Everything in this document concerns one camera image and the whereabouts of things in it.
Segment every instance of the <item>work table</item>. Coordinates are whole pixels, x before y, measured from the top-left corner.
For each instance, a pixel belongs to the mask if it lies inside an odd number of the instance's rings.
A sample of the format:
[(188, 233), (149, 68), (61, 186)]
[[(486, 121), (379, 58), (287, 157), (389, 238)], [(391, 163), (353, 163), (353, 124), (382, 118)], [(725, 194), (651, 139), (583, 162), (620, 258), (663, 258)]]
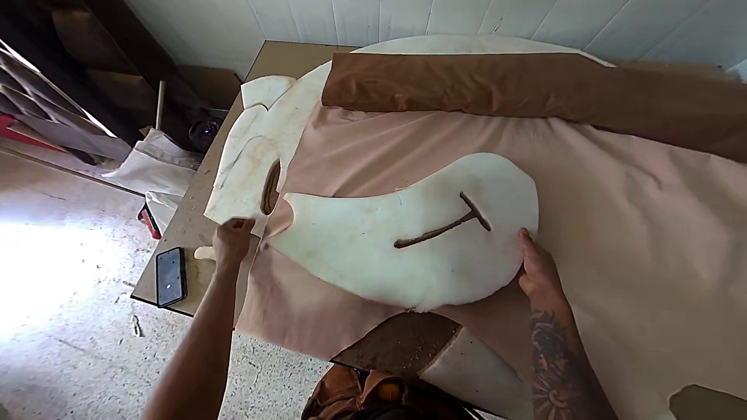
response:
[[(300, 78), (332, 59), (333, 52), (348, 52), (353, 49), (355, 48), (267, 41), (246, 81), (266, 75)], [(212, 245), (213, 234), (218, 225), (206, 218), (203, 212), (211, 194), (226, 136), (243, 110), (239, 95), (138, 280), (131, 296), (133, 299), (155, 305), (155, 256), (174, 247), (183, 247), (186, 254), (187, 298), (168, 309), (187, 316), (193, 316), (197, 311), (210, 284), (215, 262), (195, 259), (194, 250)], [(244, 295), (238, 294), (237, 300), (242, 305)], [(382, 322), (332, 361), (364, 370), (375, 368), (404, 377), (414, 377), (458, 330), (457, 323), (440, 315), (407, 312)]]

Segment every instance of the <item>brown fabric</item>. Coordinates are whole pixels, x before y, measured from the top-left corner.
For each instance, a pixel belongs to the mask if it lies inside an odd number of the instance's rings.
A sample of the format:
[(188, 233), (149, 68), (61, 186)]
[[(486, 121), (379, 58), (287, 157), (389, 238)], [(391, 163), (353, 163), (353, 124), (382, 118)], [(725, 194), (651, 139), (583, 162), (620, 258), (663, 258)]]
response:
[[(557, 261), (620, 419), (658, 418), (690, 383), (747, 395), (734, 374), (747, 369), (744, 164), (558, 119), (317, 107), (282, 193), (387, 194), (474, 152), (502, 155), (534, 179), (538, 241)], [(279, 200), (265, 235), (292, 220)], [(325, 359), (393, 315), (268, 247), (249, 281), (237, 331)], [(437, 312), (530, 376), (526, 300), (515, 284)]]
[(322, 104), (557, 117), (747, 162), (747, 84), (578, 54), (335, 54)]
[[(393, 384), (399, 399), (383, 399), (381, 386)], [(352, 368), (334, 365), (311, 394), (301, 414), (302, 420), (333, 420), (361, 410), (407, 406), (436, 420), (473, 420), (456, 400), (445, 399), (423, 389), (412, 387), (386, 371), (371, 371), (362, 380)]]

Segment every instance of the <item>wooden plank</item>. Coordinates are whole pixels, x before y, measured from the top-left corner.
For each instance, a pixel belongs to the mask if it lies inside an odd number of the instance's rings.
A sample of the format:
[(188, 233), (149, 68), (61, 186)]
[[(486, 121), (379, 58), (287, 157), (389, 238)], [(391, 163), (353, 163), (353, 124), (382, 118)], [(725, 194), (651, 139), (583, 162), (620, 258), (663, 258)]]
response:
[(338, 45), (379, 42), (379, 0), (332, 0)]
[(631, 0), (584, 49), (610, 60), (641, 58), (708, 0)]
[(264, 42), (246, 0), (126, 1), (177, 64), (231, 69), (243, 78)]
[(555, 0), (492, 0), (478, 34), (531, 38)]
[(425, 35), (433, 0), (381, 0), (379, 41)]
[(477, 34), (490, 1), (433, 0), (426, 34)]
[(301, 41), (288, 0), (249, 0), (266, 40)]
[(303, 43), (337, 45), (332, 0), (288, 0)]
[(645, 60), (686, 61), (731, 68), (747, 57), (747, 1), (709, 1), (650, 52)]
[(628, 0), (557, 0), (533, 40), (582, 49)]

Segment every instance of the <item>fingers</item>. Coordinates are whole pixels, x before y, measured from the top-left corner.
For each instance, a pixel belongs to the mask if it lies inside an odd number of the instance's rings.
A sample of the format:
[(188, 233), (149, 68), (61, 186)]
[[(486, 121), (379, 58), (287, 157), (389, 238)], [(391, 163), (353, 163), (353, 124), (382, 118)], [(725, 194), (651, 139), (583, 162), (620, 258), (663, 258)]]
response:
[(232, 230), (238, 230), (238, 231), (252, 231), (252, 228), (254, 227), (254, 219), (244, 219), (242, 217), (234, 217), (231, 220), (225, 222), (223, 224), (224, 226), (228, 227)]
[(254, 228), (254, 223), (256, 223), (256, 220), (246, 219), (244, 221), (244, 226), (242, 226), (241, 230), (247, 233), (251, 232), (252, 229)]
[(529, 230), (522, 227), (518, 230), (518, 238), (521, 242), (521, 249), (524, 251), (524, 255), (534, 255), (537, 253), (537, 248), (529, 236)]

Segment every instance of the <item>tattooed forearm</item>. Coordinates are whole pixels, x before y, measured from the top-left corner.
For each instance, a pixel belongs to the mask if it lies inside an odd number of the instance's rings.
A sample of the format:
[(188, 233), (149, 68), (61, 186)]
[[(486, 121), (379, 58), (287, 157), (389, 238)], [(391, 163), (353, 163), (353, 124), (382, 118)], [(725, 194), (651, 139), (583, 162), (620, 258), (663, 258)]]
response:
[(535, 420), (592, 419), (589, 389), (579, 358), (568, 346), (567, 328), (554, 315), (534, 311), (530, 318), (535, 379)]

